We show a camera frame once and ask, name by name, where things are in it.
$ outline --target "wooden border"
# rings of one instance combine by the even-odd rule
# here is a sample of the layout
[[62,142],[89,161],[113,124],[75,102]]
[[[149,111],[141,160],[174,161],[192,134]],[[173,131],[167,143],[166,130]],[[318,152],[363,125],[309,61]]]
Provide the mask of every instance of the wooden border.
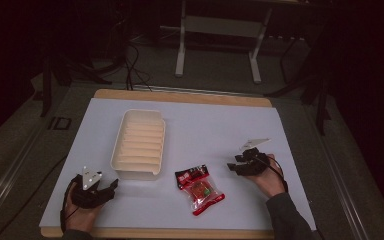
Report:
[[[59,227],[43,227],[45,237],[62,236]],[[157,229],[157,228],[95,228],[92,236],[97,238],[154,238],[154,239],[274,239],[274,232],[253,230],[213,229]]]
[[268,100],[267,98],[237,97],[201,93],[143,92],[100,89],[96,91],[94,97],[103,99],[125,99],[139,101],[181,102],[230,106],[272,107],[270,100]]

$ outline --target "red snack package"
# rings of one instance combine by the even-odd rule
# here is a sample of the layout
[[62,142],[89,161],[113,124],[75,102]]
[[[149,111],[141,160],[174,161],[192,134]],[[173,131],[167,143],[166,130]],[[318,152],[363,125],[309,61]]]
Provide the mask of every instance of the red snack package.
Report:
[[177,187],[186,192],[191,201],[192,214],[198,216],[209,206],[224,199],[224,194],[215,188],[207,166],[201,165],[175,172]]

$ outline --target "metal stand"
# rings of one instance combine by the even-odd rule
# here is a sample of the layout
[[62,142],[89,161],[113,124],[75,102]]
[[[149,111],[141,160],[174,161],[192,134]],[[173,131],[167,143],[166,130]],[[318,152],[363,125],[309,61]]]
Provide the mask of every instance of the metal stand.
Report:
[[270,20],[272,9],[266,11],[263,23],[229,20],[220,18],[209,18],[200,16],[190,16],[186,14],[186,0],[182,1],[182,16],[180,21],[180,46],[177,54],[176,77],[183,76],[185,64],[185,34],[186,31],[201,32],[220,35],[231,35],[240,37],[256,38],[255,47],[249,53],[249,61],[251,65],[252,77],[254,83],[261,83],[261,76],[258,69],[257,55],[260,51],[261,43],[264,39],[264,34],[267,29],[267,24]]

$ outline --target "person's left hand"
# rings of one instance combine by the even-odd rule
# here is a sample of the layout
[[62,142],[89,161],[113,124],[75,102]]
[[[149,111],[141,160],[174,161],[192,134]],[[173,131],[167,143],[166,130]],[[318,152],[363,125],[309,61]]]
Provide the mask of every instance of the person's left hand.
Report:
[[77,183],[73,183],[67,197],[67,205],[65,206],[65,227],[66,230],[79,230],[90,233],[95,224],[96,217],[104,205],[96,208],[81,208],[71,201],[71,193]]

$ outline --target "sleeve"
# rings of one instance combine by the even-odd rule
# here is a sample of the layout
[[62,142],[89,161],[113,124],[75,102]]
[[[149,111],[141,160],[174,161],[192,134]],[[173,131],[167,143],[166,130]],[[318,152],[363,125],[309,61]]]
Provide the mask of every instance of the sleeve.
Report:
[[68,229],[62,235],[63,240],[93,240],[93,237],[87,233],[79,230]]
[[270,198],[266,205],[276,240],[314,239],[310,226],[299,214],[288,193]]

